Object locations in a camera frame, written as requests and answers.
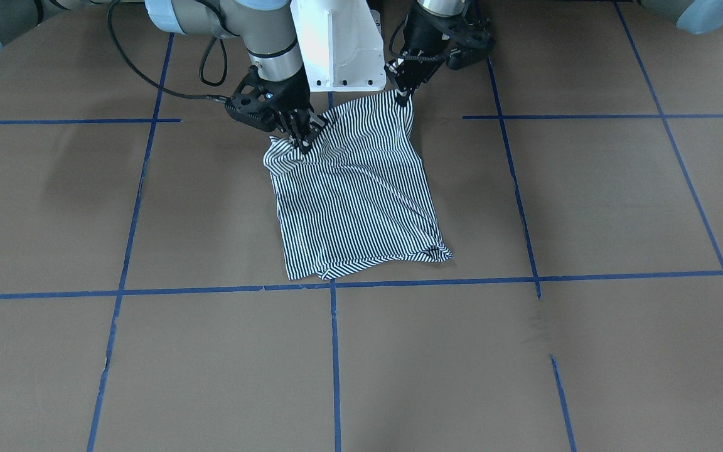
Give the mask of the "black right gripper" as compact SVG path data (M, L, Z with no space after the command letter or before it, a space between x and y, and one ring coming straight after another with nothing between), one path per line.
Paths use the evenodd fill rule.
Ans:
M282 81L261 77L258 66L249 72L225 103L229 116L260 131L277 130L282 138L309 154L329 121L313 111L305 68Z

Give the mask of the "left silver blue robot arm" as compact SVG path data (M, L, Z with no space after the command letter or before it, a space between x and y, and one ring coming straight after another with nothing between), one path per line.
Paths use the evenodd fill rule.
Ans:
M723 27L723 1L637 1L683 31L702 35ZM392 59L387 79L399 105L442 66L461 70L490 57L496 45L493 23L476 1L412 1L387 43Z

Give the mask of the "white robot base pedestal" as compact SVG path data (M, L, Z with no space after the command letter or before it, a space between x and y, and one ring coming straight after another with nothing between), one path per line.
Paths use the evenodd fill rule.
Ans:
M383 37L365 1L292 1L292 18L311 92L385 89Z

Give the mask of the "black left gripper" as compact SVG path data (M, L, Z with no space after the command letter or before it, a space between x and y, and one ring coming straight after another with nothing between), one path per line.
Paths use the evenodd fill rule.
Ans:
M444 63L451 70L467 68L490 56L495 39L490 21L468 20L468 3L412 3L402 24L404 44L399 59L385 66L405 107L414 92L428 83Z

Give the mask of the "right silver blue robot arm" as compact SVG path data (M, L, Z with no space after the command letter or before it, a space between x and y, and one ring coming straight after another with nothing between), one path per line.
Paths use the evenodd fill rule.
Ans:
M181 35L210 35L213 43L241 38L250 67L232 95L166 93L221 103L233 120L259 131L289 135L307 154L327 121L310 103L309 79L288 1L146 1L157 28ZM92 1L0 1L0 51L15 38Z

